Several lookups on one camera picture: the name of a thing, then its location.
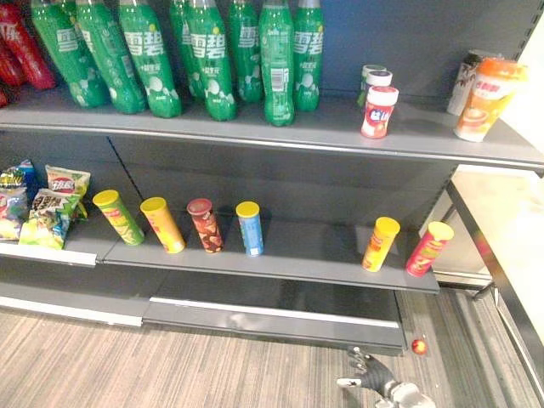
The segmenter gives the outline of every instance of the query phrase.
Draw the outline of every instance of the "gray carpet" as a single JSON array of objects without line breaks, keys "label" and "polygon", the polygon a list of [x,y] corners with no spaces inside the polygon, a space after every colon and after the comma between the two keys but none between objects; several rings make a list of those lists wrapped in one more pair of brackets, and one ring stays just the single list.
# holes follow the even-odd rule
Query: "gray carpet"
[{"label": "gray carpet", "polygon": [[[401,293],[418,356],[379,356],[438,407],[537,407],[490,298]],[[209,331],[104,326],[0,310],[0,407],[373,407],[341,390],[342,350],[221,336]]]}]

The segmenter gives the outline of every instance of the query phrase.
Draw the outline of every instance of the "barcode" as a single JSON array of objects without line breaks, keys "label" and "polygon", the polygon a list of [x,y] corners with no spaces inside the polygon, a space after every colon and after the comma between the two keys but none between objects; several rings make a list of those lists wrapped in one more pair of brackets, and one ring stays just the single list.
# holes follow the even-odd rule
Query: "barcode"
[{"label": "barcode", "polygon": [[272,78],[272,91],[285,92],[289,81],[289,70],[287,68],[272,68],[270,76]]},{"label": "barcode", "polygon": [[127,77],[132,78],[134,76],[133,65],[130,63],[130,57],[128,55],[123,55],[121,57],[122,64],[125,65],[125,72]]}]

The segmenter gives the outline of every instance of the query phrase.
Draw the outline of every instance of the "potato chip can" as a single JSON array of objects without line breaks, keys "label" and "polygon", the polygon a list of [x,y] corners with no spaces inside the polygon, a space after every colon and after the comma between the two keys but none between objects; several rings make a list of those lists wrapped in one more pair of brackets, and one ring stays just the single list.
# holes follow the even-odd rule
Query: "potato chip can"
[{"label": "potato chip can", "polygon": [[118,191],[101,191],[93,197],[93,203],[127,245],[139,245],[144,242],[144,232],[121,201]]},{"label": "potato chip can", "polygon": [[454,234],[448,224],[438,221],[430,223],[427,232],[406,263],[406,272],[417,277],[424,276]]},{"label": "potato chip can", "polygon": [[392,218],[380,217],[376,220],[376,226],[363,257],[364,269],[369,272],[380,270],[393,245],[394,237],[399,231],[400,224]]},{"label": "potato chip can", "polygon": [[151,197],[142,202],[139,206],[151,228],[164,249],[168,253],[182,252],[185,248],[185,241],[179,228],[173,220],[167,201],[162,197]]},{"label": "potato chip can", "polygon": [[187,212],[193,218],[198,236],[206,252],[215,253],[223,249],[223,239],[212,210],[212,202],[207,198],[197,198],[187,205]]},{"label": "potato chip can", "polygon": [[259,212],[258,204],[253,201],[244,201],[236,206],[244,247],[250,257],[256,257],[264,252]]}]

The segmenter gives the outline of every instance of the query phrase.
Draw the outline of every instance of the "bottom shelf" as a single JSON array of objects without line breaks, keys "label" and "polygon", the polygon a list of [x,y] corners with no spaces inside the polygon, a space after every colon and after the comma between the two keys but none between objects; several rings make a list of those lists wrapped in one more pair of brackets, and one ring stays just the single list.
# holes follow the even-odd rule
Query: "bottom shelf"
[{"label": "bottom shelf", "polygon": [[141,326],[165,271],[2,260],[0,307]]},{"label": "bottom shelf", "polygon": [[393,291],[292,280],[171,273],[144,322],[401,351]]}]

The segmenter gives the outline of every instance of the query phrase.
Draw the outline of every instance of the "red chip can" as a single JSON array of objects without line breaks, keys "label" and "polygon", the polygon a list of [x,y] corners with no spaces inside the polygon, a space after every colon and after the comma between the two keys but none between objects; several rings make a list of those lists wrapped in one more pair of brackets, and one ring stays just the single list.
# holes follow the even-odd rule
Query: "red chip can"
[{"label": "red chip can", "polygon": [[437,221],[430,223],[406,263],[406,272],[417,277],[424,276],[454,234],[448,224]]},{"label": "red chip can", "polygon": [[207,198],[197,198],[187,205],[187,212],[193,218],[193,224],[206,252],[221,251],[223,239],[212,210],[212,202]]}]

